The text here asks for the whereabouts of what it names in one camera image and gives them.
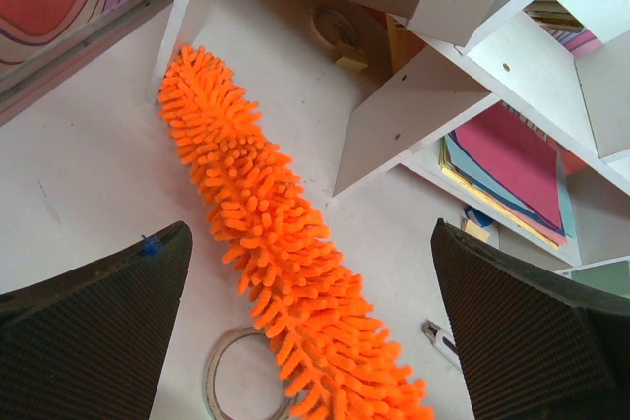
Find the orange microfiber duster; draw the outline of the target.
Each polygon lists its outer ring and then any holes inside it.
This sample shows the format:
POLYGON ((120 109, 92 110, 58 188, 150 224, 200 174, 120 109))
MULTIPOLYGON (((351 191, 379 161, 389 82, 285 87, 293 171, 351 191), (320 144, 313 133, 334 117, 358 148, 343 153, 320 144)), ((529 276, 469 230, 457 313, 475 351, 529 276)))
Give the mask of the orange microfiber duster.
POLYGON ((269 339, 299 419, 429 419, 425 384, 343 263, 290 158, 264 134, 255 102, 203 48, 183 47, 158 94, 161 117, 227 244, 257 330, 269 339))

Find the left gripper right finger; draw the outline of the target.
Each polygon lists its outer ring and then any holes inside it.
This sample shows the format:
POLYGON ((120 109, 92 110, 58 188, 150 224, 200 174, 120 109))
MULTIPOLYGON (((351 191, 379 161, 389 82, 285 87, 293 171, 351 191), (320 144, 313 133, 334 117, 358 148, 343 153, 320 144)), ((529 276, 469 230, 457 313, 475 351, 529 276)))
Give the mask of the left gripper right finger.
POLYGON ((444 220, 430 244, 475 418, 628 418, 628 299, 444 220))

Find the clear tape roll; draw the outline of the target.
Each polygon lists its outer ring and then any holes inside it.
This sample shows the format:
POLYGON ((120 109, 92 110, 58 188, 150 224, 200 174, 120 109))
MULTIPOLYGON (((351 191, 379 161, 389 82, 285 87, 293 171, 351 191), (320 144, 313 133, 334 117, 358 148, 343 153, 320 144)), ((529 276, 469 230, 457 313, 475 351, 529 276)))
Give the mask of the clear tape roll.
POLYGON ((253 328, 223 334, 211 348, 202 398, 212 419, 286 419, 289 400, 269 341, 253 328))

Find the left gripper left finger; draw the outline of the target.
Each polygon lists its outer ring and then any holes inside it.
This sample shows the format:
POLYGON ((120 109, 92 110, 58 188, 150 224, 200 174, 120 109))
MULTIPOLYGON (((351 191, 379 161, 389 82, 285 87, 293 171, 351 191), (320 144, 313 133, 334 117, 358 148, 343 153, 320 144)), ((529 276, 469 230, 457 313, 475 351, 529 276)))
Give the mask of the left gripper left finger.
POLYGON ((146 419, 192 254, 175 222, 1 297, 4 419, 146 419))

